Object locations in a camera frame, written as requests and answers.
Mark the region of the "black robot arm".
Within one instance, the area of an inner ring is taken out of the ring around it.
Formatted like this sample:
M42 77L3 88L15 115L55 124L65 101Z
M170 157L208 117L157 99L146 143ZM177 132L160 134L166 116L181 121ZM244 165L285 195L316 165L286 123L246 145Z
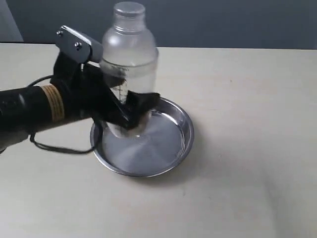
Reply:
M143 116L156 107L159 93L129 91L120 102L106 80L122 82L123 77L105 74L90 63L77 63L60 53L48 85L36 80L24 88L0 93L0 149L26 139L38 148L63 153L83 154L81 150L48 146L36 142L38 132L91 118L98 131L109 122L126 130L135 129Z

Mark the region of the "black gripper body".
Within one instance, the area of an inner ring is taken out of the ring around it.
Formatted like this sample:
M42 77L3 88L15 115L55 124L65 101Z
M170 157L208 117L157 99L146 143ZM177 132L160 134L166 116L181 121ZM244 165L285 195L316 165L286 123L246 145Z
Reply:
M61 94L66 119L93 118L131 127L131 112L106 85L99 67L88 62L78 63L60 53L50 83Z

